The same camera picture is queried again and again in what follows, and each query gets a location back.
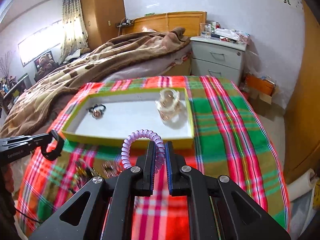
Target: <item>striped tablecloth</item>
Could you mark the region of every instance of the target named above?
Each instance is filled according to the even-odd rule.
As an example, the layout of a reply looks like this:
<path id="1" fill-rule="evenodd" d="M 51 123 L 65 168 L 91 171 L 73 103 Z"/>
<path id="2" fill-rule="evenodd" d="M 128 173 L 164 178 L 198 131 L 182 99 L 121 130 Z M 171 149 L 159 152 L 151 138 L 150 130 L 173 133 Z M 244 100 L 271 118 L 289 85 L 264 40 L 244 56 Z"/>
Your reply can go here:
<path id="1" fill-rule="evenodd" d="M 277 154 L 259 119 L 238 88 L 230 81 L 214 77 L 151 77 L 116 82 L 88 83 L 68 103 L 51 129 L 61 130 L 75 106 L 87 95 L 100 91 L 132 88 L 185 87 L 195 125 L 194 148 L 177 150 L 188 165 L 205 175 L 226 174 L 245 190 L 283 228 L 289 230 L 289 201 Z M 137 127 L 137 130 L 148 127 Z M 83 145 L 66 141 L 62 156 L 54 162 L 36 150 L 20 189 L 18 209 L 26 215 L 46 220 L 68 200 L 76 189 L 75 161 L 84 159 L 101 172 L 105 160 L 121 162 L 120 147 Z M 131 151 L 131 162 L 144 151 Z M 39 226 L 19 216 L 29 236 Z M 165 166 L 155 176 L 151 197 L 137 197 L 132 239 L 189 239 L 186 197 L 169 196 Z"/>

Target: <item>silver screw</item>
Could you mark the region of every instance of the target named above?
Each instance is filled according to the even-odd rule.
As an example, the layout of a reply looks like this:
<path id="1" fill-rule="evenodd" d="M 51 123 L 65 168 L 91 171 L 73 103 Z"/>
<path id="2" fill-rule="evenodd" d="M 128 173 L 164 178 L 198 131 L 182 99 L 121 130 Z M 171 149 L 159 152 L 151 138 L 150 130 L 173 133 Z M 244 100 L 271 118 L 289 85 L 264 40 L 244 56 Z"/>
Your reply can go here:
<path id="1" fill-rule="evenodd" d="M 189 171 L 191 171 L 191 167 L 188 165 L 184 165 L 184 166 L 182 166 L 181 170 L 184 172 L 189 172 Z"/>
<path id="2" fill-rule="evenodd" d="M 224 182 L 224 183 L 227 183 L 227 182 L 229 182 L 229 177 L 228 176 L 226 176 L 226 175 L 222 175 L 222 176 L 220 176 L 220 181 L 221 182 Z"/>
<path id="3" fill-rule="evenodd" d="M 94 177 L 94 178 L 92 179 L 92 182 L 93 182 L 94 184 L 99 184 L 99 183 L 102 182 L 102 180 L 103 180 L 102 177 L 97 176 L 97 177 Z"/>
<path id="4" fill-rule="evenodd" d="M 140 169 L 140 167 L 138 167 L 138 166 L 133 166 L 133 167 L 131 167 L 131 169 L 130 169 L 130 171 L 132 171 L 133 173 L 137 173 L 137 172 L 139 172 L 141 169 Z"/>

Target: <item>hand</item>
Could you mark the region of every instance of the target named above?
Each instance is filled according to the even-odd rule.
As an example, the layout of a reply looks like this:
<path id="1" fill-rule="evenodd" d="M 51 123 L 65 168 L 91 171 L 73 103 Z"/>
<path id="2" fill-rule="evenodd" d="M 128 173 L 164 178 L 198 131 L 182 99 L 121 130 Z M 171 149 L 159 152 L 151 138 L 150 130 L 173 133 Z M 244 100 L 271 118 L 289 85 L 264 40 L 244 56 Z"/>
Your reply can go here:
<path id="1" fill-rule="evenodd" d="M 1 171 L 3 175 L 4 183 L 5 183 L 5 188 L 7 191 L 12 193 L 14 190 L 14 186 L 13 186 L 12 170 L 10 165 L 2 167 Z"/>

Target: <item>window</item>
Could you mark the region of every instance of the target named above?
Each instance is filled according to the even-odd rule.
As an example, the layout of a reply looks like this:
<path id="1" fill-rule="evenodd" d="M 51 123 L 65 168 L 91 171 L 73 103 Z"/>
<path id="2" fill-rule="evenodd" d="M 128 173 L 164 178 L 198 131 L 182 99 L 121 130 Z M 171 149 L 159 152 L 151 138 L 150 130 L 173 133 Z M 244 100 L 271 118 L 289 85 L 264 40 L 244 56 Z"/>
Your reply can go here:
<path id="1" fill-rule="evenodd" d="M 62 34 L 62 23 L 60 20 L 37 31 L 20 42 L 18 48 L 23 66 L 27 65 L 46 50 L 60 44 Z"/>

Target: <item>purple spiral hair tie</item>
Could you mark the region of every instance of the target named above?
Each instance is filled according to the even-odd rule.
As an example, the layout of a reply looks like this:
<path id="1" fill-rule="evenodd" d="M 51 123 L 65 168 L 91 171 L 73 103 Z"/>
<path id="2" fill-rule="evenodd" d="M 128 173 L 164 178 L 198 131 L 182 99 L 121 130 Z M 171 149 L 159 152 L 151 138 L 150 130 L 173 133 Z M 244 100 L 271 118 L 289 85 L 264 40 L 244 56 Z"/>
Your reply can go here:
<path id="1" fill-rule="evenodd" d="M 130 147 L 131 147 L 131 144 L 139 138 L 148 138 L 151 141 L 154 141 L 156 143 L 156 173 L 157 173 L 158 170 L 161 168 L 161 165 L 164 163 L 164 145 L 163 145 L 163 140 L 161 140 L 161 137 L 151 130 L 135 131 L 131 135 L 129 135 L 127 139 L 124 140 L 124 143 L 122 144 L 122 149 L 121 149 L 122 150 L 121 159 L 122 159 L 123 167 L 125 169 L 132 167 L 129 161 Z"/>

